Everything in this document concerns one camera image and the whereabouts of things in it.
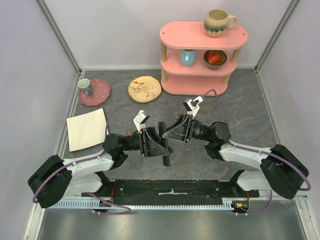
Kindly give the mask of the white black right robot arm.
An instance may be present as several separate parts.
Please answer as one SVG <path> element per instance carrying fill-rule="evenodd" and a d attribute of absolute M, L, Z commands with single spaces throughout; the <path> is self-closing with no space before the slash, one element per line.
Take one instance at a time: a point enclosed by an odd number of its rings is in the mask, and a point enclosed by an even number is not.
<path fill-rule="evenodd" d="M 297 192 L 311 189 L 307 177 L 309 170 L 284 145 L 274 147 L 253 147 L 231 141 L 228 124 L 221 121 L 210 126 L 202 124 L 190 114 L 181 114 L 168 127 L 162 137 L 168 140 L 189 142 L 191 139 L 206 141 L 207 154 L 215 160 L 237 162 L 254 168 L 243 171 L 229 184 L 229 191 L 235 197 L 251 190 L 270 190 L 279 196 L 292 200 Z"/>

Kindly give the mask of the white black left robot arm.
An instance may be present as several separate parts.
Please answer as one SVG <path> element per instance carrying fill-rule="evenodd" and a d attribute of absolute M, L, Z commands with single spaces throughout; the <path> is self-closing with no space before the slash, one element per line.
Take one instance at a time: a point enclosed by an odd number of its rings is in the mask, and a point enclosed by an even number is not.
<path fill-rule="evenodd" d="M 105 172 L 120 167 L 128 158 L 126 151 L 139 151 L 143 157 L 161 156 L 165 166 L 170 165 L 173 149 L 154 127 L 135 131 L 132 135 L 108 134 L 102 150 L 83 157 L 62 159 L 50 156 L 28 179 L 33 192 L 32 201 L 43 209 L 62 198 L 82 193 L 99 197 L 110 191 Z"/>

